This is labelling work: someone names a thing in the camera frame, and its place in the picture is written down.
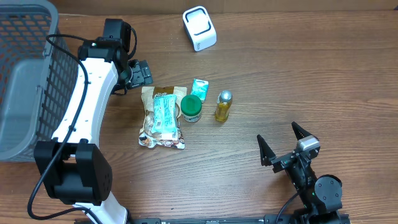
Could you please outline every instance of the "cable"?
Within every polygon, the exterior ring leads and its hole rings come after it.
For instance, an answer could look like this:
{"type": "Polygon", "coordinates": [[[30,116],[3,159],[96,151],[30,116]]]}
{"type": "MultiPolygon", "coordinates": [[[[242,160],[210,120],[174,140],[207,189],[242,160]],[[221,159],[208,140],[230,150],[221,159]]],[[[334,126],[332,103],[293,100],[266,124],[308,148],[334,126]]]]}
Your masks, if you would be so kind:
{"type": "Polygon", "coordinates": [[[304,188],[302,190],[300,190],[299,192],[297,192],[296,194],[293,195],[293,197],[291,197],[285,204],[284,206],[279,210],[278,216],[276,216],[276,220],[275,220],[275,224],[278,224],[279,221],[279,217],[282,215],[282,212],[286,209],[286,207],[300,194],[302,194],[308,187],[308,176],[307,176],[307,172],[305,171],[304,168],[304,164],[303,161],[301,160],[301,158],[298,159],[298,161],[300,161],[300,165],[303,168],[303,173],[304,173],[304,177],[305,177],[305,185],[304,188]]]}
{"type": "Polygon", "coordinates": [[[83,70],[83,73],[85,74],[85,86],[84,86],[84,89],[83,89],[83,93],[81,94],[81,100],[80,100],[80,103],[79,103],[78,108],[76,110],[76,114],[73,117],[72,123],[69,126],[69,130],[67,132],[67,135],[65,136],[65,139],[61,143],[60,148],[58,149],[58,151],[53,156],[53,158],[50,161],[50,163],[48,164],[47,168],[44,170],[42,176],[40,177],[40,179],[37,182],[34,190],[32,191],[32,194],[30,195],[30,198],[29,198],[29,201],[28,201],[28,204],[27,204],[27,213],[33,219],[36,219],[36,220],[48,220],[48,219],[51,219],[51,218],[54,218],[54,217],[58,217],[60,215],[64,215],[64,214],[67,214],[67,213],[70,213],[70,212],[74,212],[74,211],[85,211],[85,213],[88,213],[88,214],[90,214],[91,217],[93,217],[94,221],[97,224],[102,224],[101,221],[98,219],[98,217],[89,208],[85,208],[85,207],[70,208],[70,209],[64,210],[62,212],[57,212],[57,213],[54,213],[52,215],[47,215],[47,216],[44,216],[44,217],[37,216],[37,215],[33,214],[33,211],[32,211],[33,200],[35,199],[35,196],[36,196],[37,192],[39,191],[40,186],[42,185],[44,179],[46,178],[49,170],[54,166],[55,161],[57,161],[60,158],[61,153],[62,153],[62,149],[65,147],[65,145],[66,145],[69,137],[71,136],[72,132],[75,130],[75,125],[76,125],[77,119],[79,117],[81,108],[83,107],[83,104],[84,104],[84,101],[85,101],[85,98],[86,98],[86,94],[87,94],[88,84],[89,84],[87,70],[86,70],[85,66],[83,65],[83,63],[77,57],[72,55],[70,52],[68,52],[67,50],[64,50],[63,48],[58,46],[56,43],[51,41],[50,40],[51,37],[69,37],[69,38],[83,40],[83,41],[85,41],[86,39],[84,39],[82,37],[77,37],[77,36],[74,36],[74,35],[67,35],[67,34],[50,34],[50,35],[45,37],[45,39],[47,40],[48,43],[50,43],[53,47],[55,47],[56,49],[60,50],[61,52],[67,54],[69,57],[74,59],[80,65],[81,69],[83,70]]]}
{"type": "Polygon", "coordinates": [[[134,54],[136,53],[136,50],[137,50],[137,34],[136,34],[136,31],[133,28],[131,28],[131,32],[132,32],[132,34],[134,34],[134,38],[136,40],[136,43],[134,44],[134,48],[132,49],[131,53],[129,54],[128,60],[132,59],[132,57],[134,56],[134,54]]]}

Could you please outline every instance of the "green jar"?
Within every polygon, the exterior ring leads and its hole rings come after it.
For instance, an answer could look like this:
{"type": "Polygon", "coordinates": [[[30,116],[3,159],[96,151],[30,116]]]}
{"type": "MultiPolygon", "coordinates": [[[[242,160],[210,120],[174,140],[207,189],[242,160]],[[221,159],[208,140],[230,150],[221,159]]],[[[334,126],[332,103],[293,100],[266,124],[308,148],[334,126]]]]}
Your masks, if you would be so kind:
{"type": "Polygon", "coordinates": [[[182,98],[181,112],[188,122],[197,122],[201,118],[201,100],[195,95],[187,95],[182,98]]]}

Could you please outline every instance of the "yellow bottle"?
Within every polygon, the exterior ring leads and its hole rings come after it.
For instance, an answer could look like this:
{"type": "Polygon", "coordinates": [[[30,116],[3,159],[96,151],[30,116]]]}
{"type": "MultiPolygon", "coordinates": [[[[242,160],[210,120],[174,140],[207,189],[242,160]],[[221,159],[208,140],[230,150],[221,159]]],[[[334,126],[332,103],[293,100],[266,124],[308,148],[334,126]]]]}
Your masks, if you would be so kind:
{"type": "Polygon", "coordinates": [[[228,119],[229,108],[232,105],[232,93],[229,90],[223,90],[217,99],[217,108],[215,113],[216,121],[225,122],[228,119]]]}

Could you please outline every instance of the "jar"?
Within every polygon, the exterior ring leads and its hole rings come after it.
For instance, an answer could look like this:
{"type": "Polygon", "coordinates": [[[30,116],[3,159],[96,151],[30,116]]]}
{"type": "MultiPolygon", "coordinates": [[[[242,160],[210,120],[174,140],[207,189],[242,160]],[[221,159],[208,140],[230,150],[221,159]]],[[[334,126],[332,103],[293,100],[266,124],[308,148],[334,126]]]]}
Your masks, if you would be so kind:
{"type": "Polygon", "coordinates": [[[225,122],[229,116],[229,108],[232,105],[232,93],[229,90],[223,90],[217,99],[217,108],[215,113],[216,121],[225,122]]]}
{"type": "Polygon", "coordinates": [[[197,122],[201,118],[201,100],[195,95],[187,95],[182,98],[181,112],[188,122],[197,122]]]}

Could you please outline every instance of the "white square cup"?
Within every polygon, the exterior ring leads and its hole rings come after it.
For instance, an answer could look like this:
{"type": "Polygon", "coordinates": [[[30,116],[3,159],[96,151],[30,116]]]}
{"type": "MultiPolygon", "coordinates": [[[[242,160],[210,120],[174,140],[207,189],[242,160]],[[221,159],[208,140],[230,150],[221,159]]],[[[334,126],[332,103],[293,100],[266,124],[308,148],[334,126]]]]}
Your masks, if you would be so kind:
{"type": "Polygon", "coordinates": [[[216,30],[203,6],[185,11],[182,15],[185,32],[191,40],[193,49],[200,51],[214,45],[217,41],[216,30]]]}

